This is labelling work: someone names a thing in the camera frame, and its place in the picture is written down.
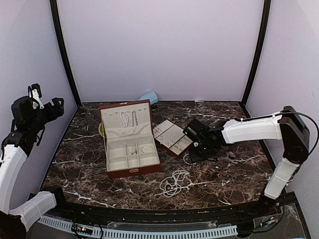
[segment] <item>brown marble table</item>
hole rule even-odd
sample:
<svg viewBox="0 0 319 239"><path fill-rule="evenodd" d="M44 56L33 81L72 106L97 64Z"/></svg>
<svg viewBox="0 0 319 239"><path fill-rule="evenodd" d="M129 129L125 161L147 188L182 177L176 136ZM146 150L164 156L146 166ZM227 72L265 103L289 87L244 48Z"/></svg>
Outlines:
<svg viewBox="0 0 319 239"><path fill-rule="evenodd" d="M158 146L161 173L111 180L105 168L103 138L98 132L98 107L107 104L86 103L79 108L48 170L43 186L61 187L69 202L143 210L234 205L257 200L272 173L259 142L249 141L222 148L218 162L195 165L187 165L183 158L176 159ZM155 126L167 119L181 128L193 118L210 124L245 117L235 102L159 102L152 114ZM176 170L189 172L181 183L185 188L166 198L160 182Z"/></svg>

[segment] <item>white cable tray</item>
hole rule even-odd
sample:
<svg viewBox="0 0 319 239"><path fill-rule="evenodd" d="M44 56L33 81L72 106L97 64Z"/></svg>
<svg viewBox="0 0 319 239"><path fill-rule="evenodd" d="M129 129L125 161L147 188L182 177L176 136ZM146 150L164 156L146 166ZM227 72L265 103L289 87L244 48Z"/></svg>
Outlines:
<svg viewBox="0 0 319 239"><path fill-rule="evenodd" d="M73 233L72 222L63 218L43 216L39 223L46 226L67 232ZM81 236L87 236L90 238L100 238L101 229L99 227L85 226L88 229L93 230L92 235L78 232ZM228 226L223 228L206 229L198 231L186 231L186 232L133 232L133 231L121 231L114 229L103 228L104 239L214 239L224 238L229 236L238 235L237 226Z"/></svg>

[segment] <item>yellow object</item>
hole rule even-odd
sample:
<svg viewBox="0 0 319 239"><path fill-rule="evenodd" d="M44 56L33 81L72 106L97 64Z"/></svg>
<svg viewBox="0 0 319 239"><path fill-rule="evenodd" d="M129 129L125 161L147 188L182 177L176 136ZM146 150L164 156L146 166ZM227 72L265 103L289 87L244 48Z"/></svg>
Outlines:
<svg viewBox="0 0 319 239"><path fill-rule="evenodd" d="M100 123L100 125L99 125L99 133L104 138L104 132L103 132L102 123Z"/></svg>

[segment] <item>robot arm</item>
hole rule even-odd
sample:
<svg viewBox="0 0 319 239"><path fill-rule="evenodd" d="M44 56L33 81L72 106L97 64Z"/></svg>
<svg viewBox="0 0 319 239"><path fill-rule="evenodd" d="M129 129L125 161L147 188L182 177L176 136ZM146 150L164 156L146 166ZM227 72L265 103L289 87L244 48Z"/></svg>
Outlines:
<svg viewBox="0 0 319 239"><path fill-rule="evenodd" d="M28 91L29 96L16 100L11 106L14 117L11 133L1 144L0 221L6 222L7 227L5 223L2 224L0 232L2 230L5 235L13 238L23 238L38 219L57 205L56 193L43 191L18 208L9 208L13 186L34 143L37 142L36 145L39 146L45 125L64 114L63 99L54 98L53 105L43 105L40 101L42 95L39 84L32 85Z"/></svg>
<svg viewBox="0 0 319 239"><path fill-rule="evenodd" d="M189 154L193 162L215 157L223 145L240 141L282 140L285 152L262 196L277 199L286 184L309 155L309 129L294 108L251 119L231 119L207 127L198 120L191 121L184 133L194 142Z"/></svg>

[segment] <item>open jewelry box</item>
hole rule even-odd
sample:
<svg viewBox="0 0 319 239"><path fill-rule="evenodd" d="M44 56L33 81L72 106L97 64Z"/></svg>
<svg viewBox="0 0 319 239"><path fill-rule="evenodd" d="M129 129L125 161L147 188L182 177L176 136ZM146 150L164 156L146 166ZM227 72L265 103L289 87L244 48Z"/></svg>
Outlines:
<svg viewBox="0 0 319 239"><path fill-rule="evenodd" d="M150 101L99 107L110 178L161 172Z"/></svg>

